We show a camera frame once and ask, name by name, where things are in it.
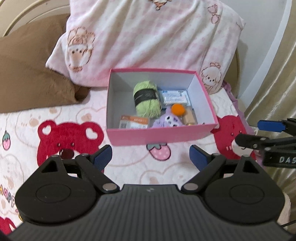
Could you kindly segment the purple plush toy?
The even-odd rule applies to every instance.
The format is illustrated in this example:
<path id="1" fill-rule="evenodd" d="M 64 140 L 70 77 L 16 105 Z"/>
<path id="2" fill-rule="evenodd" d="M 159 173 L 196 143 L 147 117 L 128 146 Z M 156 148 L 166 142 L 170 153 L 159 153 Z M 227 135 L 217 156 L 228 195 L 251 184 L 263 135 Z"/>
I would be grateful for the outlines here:
<path id="1" fill-rule="evenodd" d="M 163 115 L 161 115 L 158 119 L 156 119 L 152 128 L 172 128 L 184 126 L 180 118 L 174 115 L 169 108 L 167 108 Z"/>

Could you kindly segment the blue white tissue pack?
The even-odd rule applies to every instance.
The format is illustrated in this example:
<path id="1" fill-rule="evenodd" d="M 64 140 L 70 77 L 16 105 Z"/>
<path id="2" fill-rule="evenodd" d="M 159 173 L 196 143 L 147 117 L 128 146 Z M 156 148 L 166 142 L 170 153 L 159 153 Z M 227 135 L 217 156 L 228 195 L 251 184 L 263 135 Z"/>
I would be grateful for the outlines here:
<path id="1" fill-rule="evenodd" d="M 191 105 L 189 95 L 186 90 L 159 90 L 163 105 L 173 105 L 175 103 Z"/>

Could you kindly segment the orange pompom ball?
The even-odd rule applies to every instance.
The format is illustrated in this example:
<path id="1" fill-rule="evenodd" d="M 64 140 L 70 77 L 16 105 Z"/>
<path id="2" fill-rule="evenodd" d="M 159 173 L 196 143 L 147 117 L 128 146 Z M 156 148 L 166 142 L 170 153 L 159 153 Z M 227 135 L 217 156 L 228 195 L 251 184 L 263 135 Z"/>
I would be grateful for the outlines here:
<path id="1" fill-rule="evenodd" d="M 174 103 L 171 106 L 171 113 L 176 116 L 183 116 L 186 113 L 186 109 L 182 104 Z"/>

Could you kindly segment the orange white plastic case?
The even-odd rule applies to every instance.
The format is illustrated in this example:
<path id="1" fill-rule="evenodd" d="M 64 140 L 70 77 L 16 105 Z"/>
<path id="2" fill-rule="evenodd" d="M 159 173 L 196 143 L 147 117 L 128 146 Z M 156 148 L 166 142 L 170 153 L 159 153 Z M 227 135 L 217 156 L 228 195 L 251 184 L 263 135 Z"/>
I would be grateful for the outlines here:
<path id="1" fill-rule="evenodd" d="M 149 127 L 149 119 L 139 116 L 122 115 L 119 122 L 120 129 L 146 129 Z"/>

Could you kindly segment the pink bear print pillow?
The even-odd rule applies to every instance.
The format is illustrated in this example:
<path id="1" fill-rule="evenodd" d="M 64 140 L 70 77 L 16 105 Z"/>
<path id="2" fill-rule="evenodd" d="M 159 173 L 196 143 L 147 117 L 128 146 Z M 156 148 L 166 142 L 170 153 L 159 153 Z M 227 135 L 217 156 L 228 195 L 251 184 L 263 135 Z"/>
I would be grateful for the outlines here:
<path id="1" fill-rule="evenodd" d="M 244 26 L 221 1 L 70 1 L 46 67 L 86 87 L 106 87 L 111 69 L 190 70 L 213 94 Z"/>

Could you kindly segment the green yarn ball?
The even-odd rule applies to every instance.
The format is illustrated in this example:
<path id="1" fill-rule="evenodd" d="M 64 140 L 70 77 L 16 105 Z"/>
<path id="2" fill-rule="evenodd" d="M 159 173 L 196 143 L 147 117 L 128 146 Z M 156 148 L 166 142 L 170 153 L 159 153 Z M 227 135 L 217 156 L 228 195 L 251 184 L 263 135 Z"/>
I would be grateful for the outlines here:
<path id="1" fill-rule="evenodd" d="M 133 99 L 137 115 L 143 118 L 159 118 L 162 104 L 157 86 L 147 80 L 137 83 L 133 89 Z"/>

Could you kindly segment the pink red bear blanket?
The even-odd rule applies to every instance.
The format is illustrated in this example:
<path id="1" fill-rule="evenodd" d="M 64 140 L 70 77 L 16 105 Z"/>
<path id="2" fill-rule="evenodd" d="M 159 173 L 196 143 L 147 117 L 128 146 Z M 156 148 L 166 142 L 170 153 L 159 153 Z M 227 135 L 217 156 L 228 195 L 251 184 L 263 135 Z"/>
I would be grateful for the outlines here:
<path id="1" fill-rule="evenodd" d="M 93 89 L 79 105 L 33 109 L 1 114 L 1 232 L 10 234 L 22 219 L 15 204 L 18 188 L 48 157 L 72 159 L 93 154 L 109 144 L 106 134 L 106 90 Z M 220 127 L 195 144 L 208 153 L 230 159 L 257 152 L 236 145 L 239 133 L 253 134 L 228 83 L 211 95 Z M 182 185 L 197 174 L 189 158 L 191 142 L 114 147 L 112 161 L 105 168 L 119 185 Z"/>

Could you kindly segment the beige striped curtain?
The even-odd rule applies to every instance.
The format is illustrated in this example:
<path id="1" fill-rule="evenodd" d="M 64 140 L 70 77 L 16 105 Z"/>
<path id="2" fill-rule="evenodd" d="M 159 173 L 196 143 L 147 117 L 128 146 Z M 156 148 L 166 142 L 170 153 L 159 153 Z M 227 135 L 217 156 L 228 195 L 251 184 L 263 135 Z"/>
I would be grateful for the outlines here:
<path id="1" fill-rule="evenodd" d="M 295 118 L 295 1 L 273 63 L 245 114 L 251 126 L 259 120 Z M 279 224 L 295 220 L 295 169 L 265 167 L 265 170 L 285 192 Z"/>

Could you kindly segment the brown pillow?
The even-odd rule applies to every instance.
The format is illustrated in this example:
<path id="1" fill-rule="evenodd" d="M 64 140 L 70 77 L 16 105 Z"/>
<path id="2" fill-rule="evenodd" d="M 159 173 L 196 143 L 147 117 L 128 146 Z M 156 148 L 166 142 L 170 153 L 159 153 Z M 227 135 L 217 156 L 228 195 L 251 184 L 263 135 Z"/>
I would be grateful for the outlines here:
<path id="1" fill-rule="evenodd" d="M 66 14 L 19 27 L 1 38 L 1 113 L 81 103 L 89 88 L 45 67 L 65 32 Z"/>

